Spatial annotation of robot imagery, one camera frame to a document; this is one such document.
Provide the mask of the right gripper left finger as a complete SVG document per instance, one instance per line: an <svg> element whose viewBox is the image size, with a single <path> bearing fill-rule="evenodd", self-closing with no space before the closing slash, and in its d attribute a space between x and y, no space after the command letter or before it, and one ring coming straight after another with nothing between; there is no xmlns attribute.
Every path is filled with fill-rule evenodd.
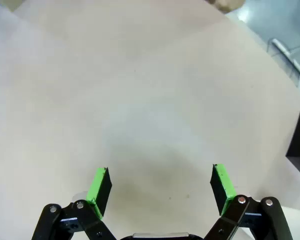
<svg viewBox="0 0 300 240"><path fill-rule="evenodd" d="M70 240L74 233L84 232L90 240L114 240L102 221L112 188L109 169L98 168L85 199L66 207L47 204L40 214L33 240Z"/></svg>

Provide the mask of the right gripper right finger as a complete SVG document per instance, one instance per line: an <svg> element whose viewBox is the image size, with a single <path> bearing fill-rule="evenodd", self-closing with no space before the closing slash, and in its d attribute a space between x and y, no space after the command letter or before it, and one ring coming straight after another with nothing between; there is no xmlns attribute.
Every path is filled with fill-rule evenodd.
<svg viewBox="0 0 300 240"><path fill-rule="evenodd" d="M231 240L239 228L248 228L255 240L293 238L279 200L268 196L260 201L237 194L223 164L214 164L210 179L219 219L204 237Z"/></svg>

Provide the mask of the person's hand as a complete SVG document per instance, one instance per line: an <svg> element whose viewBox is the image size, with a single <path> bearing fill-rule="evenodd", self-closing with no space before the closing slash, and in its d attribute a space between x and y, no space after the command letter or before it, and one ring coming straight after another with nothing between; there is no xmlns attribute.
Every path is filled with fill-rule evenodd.
<svg viewBox="0 0 300 240"><path fill-rule="evenodd" d="M239 9L246 2L245 0L206 0L206 1L224 14Z"/></svg>

